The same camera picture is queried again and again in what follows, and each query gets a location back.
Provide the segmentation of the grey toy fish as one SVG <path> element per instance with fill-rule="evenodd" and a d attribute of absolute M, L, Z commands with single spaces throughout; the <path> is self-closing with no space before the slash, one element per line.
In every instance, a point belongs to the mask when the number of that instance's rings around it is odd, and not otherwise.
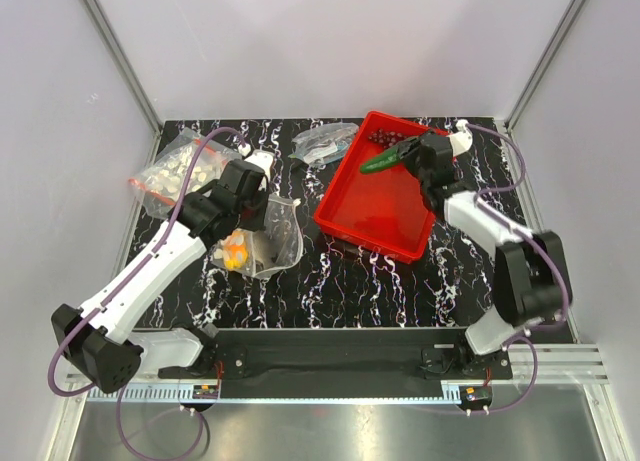
<path fill-rule="evenodd" d="M 264 231 L 251 234 L 251 276 L 269 279 L 295 265 L 296 251 L 281 240 L 270 238 Z"/>

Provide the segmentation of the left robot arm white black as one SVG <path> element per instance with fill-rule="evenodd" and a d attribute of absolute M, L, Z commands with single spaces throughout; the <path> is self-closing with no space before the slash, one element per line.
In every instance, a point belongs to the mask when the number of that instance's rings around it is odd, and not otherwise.
<path fill-rule="evenodd" d="M 126 386 L 138 371 L 188 370 L 196 377 L 215 367 L 213 338 L 189 327 L 136 333 L 147 308 L 189 265 L 236 228 L 262 227 L 273 154 L 234 159 L 220 179 L 189 193 L 153 240 L 99 293 L 80 307 L 59 306 L 51 316 L 65 358 L 91 386 L 106 394 Z"/>

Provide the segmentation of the red plastic tray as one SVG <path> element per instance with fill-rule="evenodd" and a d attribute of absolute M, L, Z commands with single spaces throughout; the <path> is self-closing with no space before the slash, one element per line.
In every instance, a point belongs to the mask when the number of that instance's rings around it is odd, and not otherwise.
<path fill-rule="evenodd" d="M 314 213 L 321 231 L 403 263 L 419 260 L 436 218 L 423 205 L 418 181 L 403 166 L 369 175 L 361 174 L 359 168 L 383 151 L 370 139 L 374 133 L 414 136 L 429 130 L 447 133 L 369 112 Z"/>

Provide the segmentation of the small clear bag with items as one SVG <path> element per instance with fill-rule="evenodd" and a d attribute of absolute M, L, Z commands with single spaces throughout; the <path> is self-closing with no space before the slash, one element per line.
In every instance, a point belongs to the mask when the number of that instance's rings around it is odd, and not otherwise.
<path fill-rule="evenodd" d="M 358 133 L 355 123 L 329 123 L 306 130 L 293 139 L 291 159 L 312 168 L 340 161 Z"/>

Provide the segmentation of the green toy cucumber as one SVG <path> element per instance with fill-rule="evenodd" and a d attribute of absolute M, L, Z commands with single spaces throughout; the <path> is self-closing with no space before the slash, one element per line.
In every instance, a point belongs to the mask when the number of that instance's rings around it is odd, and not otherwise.
<path fill-rule="evenodd" d="M 400 163 L 401 158 L 398 154 L 398 149 L 394 146 L 361 164 L 359 172 L 363 175 L 375 174 L 391 169 Z"/>

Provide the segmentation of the red zipper clear bag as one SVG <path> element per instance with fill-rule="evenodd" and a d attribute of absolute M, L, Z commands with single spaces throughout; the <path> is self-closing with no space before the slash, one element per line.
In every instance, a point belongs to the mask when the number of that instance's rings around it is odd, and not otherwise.
<path fill-rule="evenodd" d="M 185 175 L 203 136 L 185 128 L 156 157 L 153 164 L 128 180 L 136 199 L 146 214 L 165 219 L 181 192 Z M 241 159 L 241 154 L 216 141 L 210 141 L 196 161 L 190 175 L 187 193 L 219 179 L 226 164 Z"/>

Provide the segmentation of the purple toy grapes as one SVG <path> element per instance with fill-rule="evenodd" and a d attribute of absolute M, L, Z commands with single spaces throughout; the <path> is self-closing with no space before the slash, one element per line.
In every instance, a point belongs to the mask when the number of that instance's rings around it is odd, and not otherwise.
<path fill-rule="evenodd" d="M 392 147 L 404 139 L 405 135 L 402 133 L 396 131 L 385 131 L 383 129 L 378 129 L 368 136 L 369 141 L 385 146 L 386 148 Z"/>

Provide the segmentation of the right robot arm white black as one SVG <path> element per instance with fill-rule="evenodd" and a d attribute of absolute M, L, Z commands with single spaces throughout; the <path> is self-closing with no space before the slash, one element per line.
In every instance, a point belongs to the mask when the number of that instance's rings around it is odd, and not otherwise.
<path fill-rule="evenodd" d="M 490 355 L 517 336 L 562 326 L 572 302 L 560 237 L 511 220 L 484 200 L 487 189 L 472 190 L 457 173 L 454 159 L 471 144 L 469 134 L 427 132 L 385 153 L 387 167 L 403 166 L 418 181 L 429 211 L 493 260 L 492 306 L 467 327 L 464 346 L 453 355 L 457 371 L 470 378 L 486 370 Z"/>

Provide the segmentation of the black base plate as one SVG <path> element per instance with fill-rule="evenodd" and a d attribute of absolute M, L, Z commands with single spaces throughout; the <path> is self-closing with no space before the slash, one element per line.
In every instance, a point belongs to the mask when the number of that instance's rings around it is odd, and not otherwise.
<path fill-rule="evenodd" d="M 502 351 L 475 358 L 461 328 L 222 329 L 195 367 L 162 379 L 219 379 L 233 399 L 392 401 L 441 394 L 444 381 L 513 377 Z"/>

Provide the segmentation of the polka dot zip bag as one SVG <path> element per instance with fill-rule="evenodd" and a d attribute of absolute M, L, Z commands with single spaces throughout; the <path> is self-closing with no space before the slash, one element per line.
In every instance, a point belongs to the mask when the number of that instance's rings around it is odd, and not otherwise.
<path fill-rule="evenodd" d="M 281 240 L 286 246 L 290 246 L 296 251 L 297 265 L 303 254 L 303 236 L 297 219 L 297 208 L 300 206 L 299 198 L 289 199 L 271 195 L 266 206 L 266 214 L 264 217 L 264 228 L 259 231 L 248 231 L 245 229 L 236 229 L 230 236 L 244 235 L 249 251 L 249 259 L 243 268 L 236 270 L 228 270 L 225 268 L 223 261 L 218 254 L 219 248 L 223 241 L 218 242 L 211 250 L 211 259 L 213 264 L 221 269 L 229 272 L 236 272 L 243 276 L 253 278 L 251 276 L 252 258 L 251 258 L 251 234 L 253 232 L 264 231 L 270 238 Z"/>

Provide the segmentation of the yellow toy mango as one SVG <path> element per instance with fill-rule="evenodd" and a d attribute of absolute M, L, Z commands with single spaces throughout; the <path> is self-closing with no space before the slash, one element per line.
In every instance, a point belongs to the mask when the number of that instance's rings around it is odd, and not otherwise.
<path fill-rule="evenodd" d="M 226 269 L 236 270 L 243 268 L 249 259 L 245 236 L 230 236 L 222 242 L 218 254 Z"/>

